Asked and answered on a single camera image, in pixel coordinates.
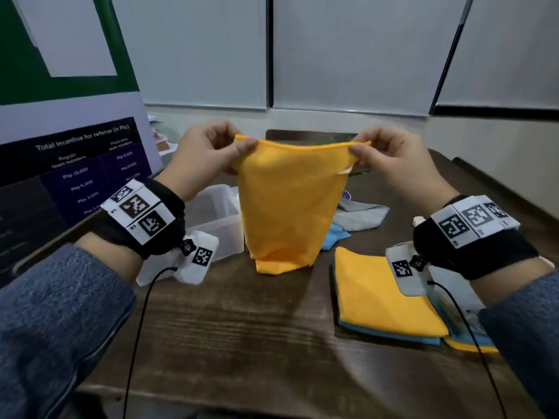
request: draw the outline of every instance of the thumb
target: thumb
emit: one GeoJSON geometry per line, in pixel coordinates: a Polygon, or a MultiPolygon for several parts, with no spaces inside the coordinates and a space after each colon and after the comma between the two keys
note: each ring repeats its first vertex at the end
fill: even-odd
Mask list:
{"type": "Polygon", "coordinates": [[[364,160],[367,164],[375,169],[383,170],[386,163],[390,159],[382,154],[379,150],[367,144],[355,144],[349,147],[350,152],[360,160],[364,160]]]}
{"type": "Polygon", "coordinates": [[[256,138],[248,138],[246,140],[233,141],[227,147],[224,147],[217,152],[221,156],[223,166],[227,168],[228,166],[231,166],[231,163],[239,157],[255,149],[257,145],[258,140],[256,138]]]}

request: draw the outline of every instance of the stack of towels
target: stack of towels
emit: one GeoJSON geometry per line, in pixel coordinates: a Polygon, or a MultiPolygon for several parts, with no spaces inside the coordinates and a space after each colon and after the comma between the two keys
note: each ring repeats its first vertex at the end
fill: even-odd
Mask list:
{"type": "MultiPolygon", "coordinates": [[[[370,335],[430,345],[440,345],[443,339],[452,348],[476,350],[457,311],[448,304],[450,300],[435,291],[429,296],[404,296],[398,289],[385,257],[364,256],[338,247],[332,269],[340,325],[370,335]]],[[[446,272],[452,274],[444,269],[431,271],[431,274],[435,281],[443,280],[441,283],[448,288],[447,285],[452,286],[449,282],[455,276],[446,272]]],[[[471,294],[464,298],[471,301],[471,294]]],[[[475,310],[473,306],[464,313],[482,351],[497,352],[491,339],[476,323],[475,310]]]]}

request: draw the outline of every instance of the green board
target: green board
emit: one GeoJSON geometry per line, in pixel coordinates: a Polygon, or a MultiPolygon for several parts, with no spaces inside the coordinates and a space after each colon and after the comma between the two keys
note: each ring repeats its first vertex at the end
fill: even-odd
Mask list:
{"type": "Polygon", "coordinates": [[[51,77],[12,0],[0,0],[0,105],[139,91],[111,0],[93,0],[116,76],[51,77]]]}

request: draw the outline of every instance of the gray towel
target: gray towel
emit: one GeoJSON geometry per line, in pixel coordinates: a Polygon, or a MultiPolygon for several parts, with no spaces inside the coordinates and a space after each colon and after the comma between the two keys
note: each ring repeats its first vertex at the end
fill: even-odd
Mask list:
{"type": "Polygon", "coordinates": [[[332,223],[344,231],[363,231],[380,225],[389,210],[385,205],[341,199],[332,223]]]}

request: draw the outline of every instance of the hand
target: hand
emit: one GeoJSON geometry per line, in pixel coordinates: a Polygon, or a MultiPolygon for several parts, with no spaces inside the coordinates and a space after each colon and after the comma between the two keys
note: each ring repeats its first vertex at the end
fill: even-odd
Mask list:
{"type": "Polygon", "coordinates": [[[360,166],[378,169],[388,183],[424,215],[439,211],[458,191],[439,174],[420,135],[399,128],[367,129],[353,139],[371,145],[350,147],[360,166]]]}
{"type": "Polygon", "coordinates": [[[256,139],[234,141],[237,133],[240,130],[223,119],[189,127],[171,163],[156,180],[184,201],[194,198],[233,161],[258,144],[256,139]]]}

